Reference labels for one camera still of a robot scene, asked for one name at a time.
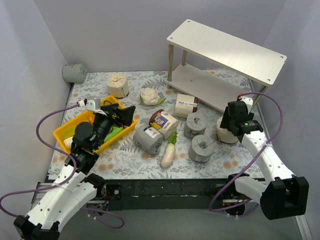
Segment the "green vegetable in tray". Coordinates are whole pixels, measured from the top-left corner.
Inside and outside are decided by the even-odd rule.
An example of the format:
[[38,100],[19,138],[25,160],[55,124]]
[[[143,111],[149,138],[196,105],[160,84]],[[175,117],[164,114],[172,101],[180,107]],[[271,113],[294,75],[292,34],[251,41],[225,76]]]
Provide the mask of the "green vegetable in tray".
[[124,129],[123,126],[121,127],[113,127],[111,131],[107,134],[107,136],[104,139],[104,142],[108,142],[110,139],[115,137],[117,134],[119,134]]

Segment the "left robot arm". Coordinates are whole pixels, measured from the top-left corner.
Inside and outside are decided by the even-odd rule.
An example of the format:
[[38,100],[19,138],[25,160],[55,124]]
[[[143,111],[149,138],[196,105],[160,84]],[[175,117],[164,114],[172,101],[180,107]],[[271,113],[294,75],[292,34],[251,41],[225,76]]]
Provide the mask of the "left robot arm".
[[25,216],[18,215],[14,226],[24,240],[57,240],[64,225],[91,199],[106,196],[106,181],[90,170],[97,162],[96,153],[113,126],[130,126],[136,107],[120,109],[118,104],[93,111],[93,123],[83,121],[74,130],[70,154],[58,178],[38,204]]

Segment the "grey roll with logo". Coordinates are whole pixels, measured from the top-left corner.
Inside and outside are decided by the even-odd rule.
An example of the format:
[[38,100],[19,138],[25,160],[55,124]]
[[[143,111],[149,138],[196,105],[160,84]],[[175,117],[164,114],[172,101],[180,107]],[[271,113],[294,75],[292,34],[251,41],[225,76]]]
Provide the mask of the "grey roll with logo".
[[203,114],[198,112],[190,113],[186,118],[183,134],[188,139],[203,135],[207,125],[207,118]]

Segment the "cream roll with label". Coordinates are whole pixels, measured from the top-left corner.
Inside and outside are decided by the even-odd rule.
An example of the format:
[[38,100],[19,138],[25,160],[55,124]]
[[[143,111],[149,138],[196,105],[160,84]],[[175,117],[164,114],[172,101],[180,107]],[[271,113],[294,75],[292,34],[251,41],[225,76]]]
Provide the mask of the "cream roll with label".
[[189,114],[197,112],[198,103],[197,97],[179,93],[176,97],[173,115],[186,119]]

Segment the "cream roll with cartoon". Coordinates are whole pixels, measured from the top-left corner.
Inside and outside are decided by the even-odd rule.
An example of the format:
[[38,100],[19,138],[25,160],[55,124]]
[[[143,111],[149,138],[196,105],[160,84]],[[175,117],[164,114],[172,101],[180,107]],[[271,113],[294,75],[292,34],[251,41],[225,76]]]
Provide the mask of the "cream roll with cartoon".
[[149,119],[149,125],[156,129],[166,140],[177,129],[179,121],[168,112],[160,109]]

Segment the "grey roll front right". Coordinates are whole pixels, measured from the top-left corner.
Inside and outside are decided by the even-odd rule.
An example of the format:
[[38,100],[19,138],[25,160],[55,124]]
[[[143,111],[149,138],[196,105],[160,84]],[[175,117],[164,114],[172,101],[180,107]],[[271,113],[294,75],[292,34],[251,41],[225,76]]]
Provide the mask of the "grey roll front right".
[[196,135],[188,150],[189,158],[197,163],[206,163],[210,160],[215,149],[215,142],[208,136]]

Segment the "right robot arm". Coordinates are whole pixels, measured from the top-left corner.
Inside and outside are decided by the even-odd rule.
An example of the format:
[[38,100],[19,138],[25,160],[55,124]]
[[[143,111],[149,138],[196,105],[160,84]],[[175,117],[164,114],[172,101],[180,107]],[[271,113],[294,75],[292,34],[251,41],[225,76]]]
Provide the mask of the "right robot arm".
[[246,195],[260,205],[269,220],[304,215],[309,193],[307,179],[296,176],[284,165],[267,142],[262,126],[253,117],[244,101],[231,101],[225,108],[220,126],[237,137],[256,158],[265,184],[242,173],[226,186],[227,195],[232,199]]

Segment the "white cauliflower with leaves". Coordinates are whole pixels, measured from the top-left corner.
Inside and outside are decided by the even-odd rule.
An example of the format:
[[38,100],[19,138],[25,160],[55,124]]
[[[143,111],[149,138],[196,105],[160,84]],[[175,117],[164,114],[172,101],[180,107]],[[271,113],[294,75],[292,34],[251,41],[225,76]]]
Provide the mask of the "white cauliflower with leaves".
[[166,98],[161,98],[152,86],[146,87],[139,95],[140,102],[147,106],[156,106],[163,103]]

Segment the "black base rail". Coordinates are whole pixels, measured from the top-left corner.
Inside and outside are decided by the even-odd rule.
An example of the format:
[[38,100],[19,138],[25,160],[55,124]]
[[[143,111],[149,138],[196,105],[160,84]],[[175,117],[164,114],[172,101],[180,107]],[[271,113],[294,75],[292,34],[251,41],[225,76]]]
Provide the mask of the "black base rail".
[[247,203],[256,202],[235,190],[235,179],[104,180],[101,194],[81,209],[87,204],[107,203],[110,211],[207,209],[218,213],[235,210],[240,216]]

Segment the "grey roll by wall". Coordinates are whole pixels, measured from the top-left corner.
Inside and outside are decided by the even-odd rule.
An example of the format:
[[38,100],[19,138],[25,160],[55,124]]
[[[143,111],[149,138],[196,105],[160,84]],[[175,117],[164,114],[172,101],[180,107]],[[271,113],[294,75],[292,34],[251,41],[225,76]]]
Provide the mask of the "grey roll by wall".
[[66,83],[82,84],[87,77],[87,69],[82,63],[66,64],[62,68],[62,79]]

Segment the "yellow plastic tray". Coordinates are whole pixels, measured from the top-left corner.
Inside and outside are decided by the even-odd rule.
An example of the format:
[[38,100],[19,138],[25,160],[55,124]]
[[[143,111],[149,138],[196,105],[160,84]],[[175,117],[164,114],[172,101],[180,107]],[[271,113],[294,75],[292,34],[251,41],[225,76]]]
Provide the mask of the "yellow plastic tray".
[[[125,108],[112,95],[109,95],[104,99],[100,99],[100,105],[101,107],[107,105],[118,105],[120,109]],[[104,142],[104,140],[95,140],[93,123],[95,114],[97,113],[105,114],[102,110],[98,112],[85,110],[53,132],[54,137],[64,152],[70,154],[76,151],[83,151],[91,155],[99,154],[130,133],[137,123],[133,118],[131,125],[124,125],[123,130],[107,142]]]

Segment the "white daikon radish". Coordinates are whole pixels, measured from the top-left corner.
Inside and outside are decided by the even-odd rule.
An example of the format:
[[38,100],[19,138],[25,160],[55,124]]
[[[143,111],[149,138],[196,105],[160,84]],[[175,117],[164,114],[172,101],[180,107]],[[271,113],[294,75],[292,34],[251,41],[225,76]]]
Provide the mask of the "white daikon radish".
[[168,144],[166,146],[164,155],[161,160],[161,167],[163,169],[170,167],[170,165],[174,160],[174,157],[176,154],[176,147],[175,147],[176,142],[177,142],[177,132],[175,131],[170,135],[168,139]]

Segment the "grey roll lying down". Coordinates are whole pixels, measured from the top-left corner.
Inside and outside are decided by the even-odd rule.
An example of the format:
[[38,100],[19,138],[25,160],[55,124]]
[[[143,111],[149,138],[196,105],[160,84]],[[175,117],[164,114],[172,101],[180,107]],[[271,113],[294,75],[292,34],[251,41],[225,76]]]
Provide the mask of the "grey roll lying down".
[[149,155],[159,153],[163,140],[163,135],[148,124],[141,125],[133,135],[133,141]]

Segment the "white two-tier shelf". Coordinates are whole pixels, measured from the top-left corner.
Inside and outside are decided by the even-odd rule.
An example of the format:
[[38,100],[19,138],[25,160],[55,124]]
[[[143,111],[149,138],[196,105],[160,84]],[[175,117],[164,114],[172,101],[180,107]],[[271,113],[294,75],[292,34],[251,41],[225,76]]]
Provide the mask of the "white two-tier shelf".
[[287,56],[243,40],[191,19],[168,37],[169,63],[166,86],[224,112],[243,90],[187,63],[193,54],[260,84],[259,92],[271,87]]

